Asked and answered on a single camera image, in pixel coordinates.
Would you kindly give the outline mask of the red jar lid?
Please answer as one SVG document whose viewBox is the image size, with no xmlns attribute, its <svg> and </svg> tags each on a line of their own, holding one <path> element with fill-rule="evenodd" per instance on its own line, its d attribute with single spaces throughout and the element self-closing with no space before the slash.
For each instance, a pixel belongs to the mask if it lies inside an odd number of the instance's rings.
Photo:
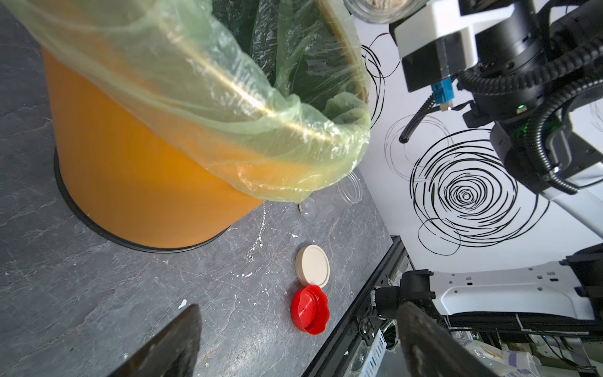
<svg viewBox="0 0 603 377">
<path fill-rule="evenodd" d="M 304 333 L 322 334 L 330 320 L 328 297 L 319 286 L 309 285 L 297 291 L 291 303 L 291 318 Z"/>
</svg>

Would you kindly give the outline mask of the cream lid oatmeal jar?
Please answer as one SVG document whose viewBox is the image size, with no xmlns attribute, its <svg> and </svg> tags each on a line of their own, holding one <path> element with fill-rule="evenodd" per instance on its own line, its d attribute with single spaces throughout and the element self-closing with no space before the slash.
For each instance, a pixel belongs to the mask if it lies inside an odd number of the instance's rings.
<svg viewBox="0 0 603 377">
<path fill-rule="evenodd" d="M 410 17 L 428 0 L 344 0 L 343 4 L 356 18 L 376 25 L 390 24 Z"/>
</svg>

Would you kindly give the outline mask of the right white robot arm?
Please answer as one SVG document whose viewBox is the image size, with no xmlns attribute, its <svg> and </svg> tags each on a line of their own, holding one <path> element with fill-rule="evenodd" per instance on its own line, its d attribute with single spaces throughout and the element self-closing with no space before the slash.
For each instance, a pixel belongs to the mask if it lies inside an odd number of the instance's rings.
<svg viewBox="0 0 603 377">
<path fill-rule="evenodd" d="M 407 143 L 421 121 L 452 97 L 472 94 L 463 119 L 470 129 L 492 123 L 490 141 L 502 166 L 538 195 L 601 233 L 602 206 L 572 178 L 602 160 L 573 135 L 569 113 L 602 97 L 602 4 L 574 1 L 551 21 L 549 1 L 429 1 L 389 22 L 407 87 L 432 89 L 402 131 Z M 402 277 L 400 303 L 412 302 L 457 328 L 602 333 L 602 247 L 527 270 L 452 276 L 419 270 Z"/>
</svg>

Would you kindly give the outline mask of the cream jar lid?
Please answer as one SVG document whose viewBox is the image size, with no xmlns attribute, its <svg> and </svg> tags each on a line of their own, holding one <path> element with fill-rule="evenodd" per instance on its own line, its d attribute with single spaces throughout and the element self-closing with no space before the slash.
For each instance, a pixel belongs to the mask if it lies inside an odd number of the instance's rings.
<svg viewBox="0 0 603 377">
<path fill-rule="evenodd" d="M 331 275 L 325 251 L 315 244 L 300 249 L 295 258 L 295 273 L 303 286 L 315 285 L 324 288 Z"/>
</svg>

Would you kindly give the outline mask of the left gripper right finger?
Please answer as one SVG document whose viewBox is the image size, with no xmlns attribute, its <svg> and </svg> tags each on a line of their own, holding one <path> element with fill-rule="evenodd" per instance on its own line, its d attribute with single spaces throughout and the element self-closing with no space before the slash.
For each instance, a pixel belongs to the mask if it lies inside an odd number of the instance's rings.
<svg viewBox="0 0 603 377">
<path fill-rule="evenodd" d="M 399 306 L 397 332 L 411 376 L 495 375 L 413 303 Z"/>
</svg>

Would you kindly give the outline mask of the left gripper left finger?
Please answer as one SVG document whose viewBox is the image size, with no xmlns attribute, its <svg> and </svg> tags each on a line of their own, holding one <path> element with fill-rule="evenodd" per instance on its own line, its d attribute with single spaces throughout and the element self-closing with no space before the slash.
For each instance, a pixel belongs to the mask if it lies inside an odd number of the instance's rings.
<svg viewBox="0 0 603 377">
<path fill-rule="evenodd" d="M 109 376 L 192 376 L 201 331 L 199 306 L 188 306 Z"/>
</svg>

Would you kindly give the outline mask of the yellow trash bin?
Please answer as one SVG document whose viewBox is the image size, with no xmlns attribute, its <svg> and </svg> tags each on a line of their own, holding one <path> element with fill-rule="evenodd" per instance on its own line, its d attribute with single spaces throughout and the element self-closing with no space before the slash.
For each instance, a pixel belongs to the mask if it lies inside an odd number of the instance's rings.
<svg viewBox="0 0 603 377">
<path fill-rule="evenodd" d="M 177 253 L 212 242 L 260 205 L 50 53 L 42 60 L 57 185 L 94 232 L 126 248 Z"/>
</svg>

